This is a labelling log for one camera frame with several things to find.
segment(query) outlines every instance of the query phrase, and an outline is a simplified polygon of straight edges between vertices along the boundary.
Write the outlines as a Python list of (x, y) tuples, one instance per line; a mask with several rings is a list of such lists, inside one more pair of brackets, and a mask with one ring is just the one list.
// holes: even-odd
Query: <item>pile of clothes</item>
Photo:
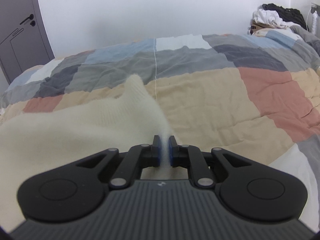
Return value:
[(253, 13), (253, 24), (262, 28), (287, 28), (299, 25), (307, 29), (306, 22), (297, 9), (283, 8), (273, 3), (263, 4), (262, 9)]

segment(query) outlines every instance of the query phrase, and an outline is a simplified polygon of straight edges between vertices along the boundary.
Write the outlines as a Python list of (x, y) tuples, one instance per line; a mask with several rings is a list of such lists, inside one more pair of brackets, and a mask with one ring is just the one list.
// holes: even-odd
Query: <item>white bottle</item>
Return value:
[(315, 11), (312, 14), (312, 26), (311, 26), (311, 33), (314, 35), (317, 35), (317, 32), (318, 32), (318, 22), (319, 22), (319, 16), (317, 11)]

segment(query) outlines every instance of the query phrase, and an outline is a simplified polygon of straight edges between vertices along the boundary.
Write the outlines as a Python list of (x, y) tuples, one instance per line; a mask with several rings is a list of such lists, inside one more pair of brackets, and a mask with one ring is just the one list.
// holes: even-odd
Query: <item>bed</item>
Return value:
[(180, 143), (202, 151), (222, 147), (298, 177), (308, 190), (300, 219), (316, 232), (319, 67), (320, 39), (298, 26), (252, 36), (146, 39), (25, 71), (0, 97), (0, 124), (26, 113), (50, 114), (118, 98), (128, 76), (138, 74)]

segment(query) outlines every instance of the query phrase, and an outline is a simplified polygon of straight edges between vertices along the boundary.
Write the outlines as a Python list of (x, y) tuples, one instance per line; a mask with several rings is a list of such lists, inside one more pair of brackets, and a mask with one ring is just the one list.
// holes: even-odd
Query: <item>ribbed gray surface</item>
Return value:
[(313, 233), (299, 221), (261, 225), (227, 212), (211, 191), (188, 180), (138, 180), (113, 191), (89, 216), (66, 224), (26, 221), (11, 236), (16, 240), (306, 240)]

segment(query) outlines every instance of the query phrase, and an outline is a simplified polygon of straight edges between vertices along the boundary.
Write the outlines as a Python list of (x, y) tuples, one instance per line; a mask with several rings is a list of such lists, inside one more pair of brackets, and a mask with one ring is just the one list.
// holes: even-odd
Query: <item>black cloth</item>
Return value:
[(283, 8), (282, 6), (276, 6), (273, 3), (262, 4), (262, 8), (264, 10), (277, 11), (279, 17), (282, 18), (285, 22), (294, 22), (299, 24), (305, 30), (307, 29), (306, 22), (301, 14), (301, 12), (297, 9), (291, 8)]

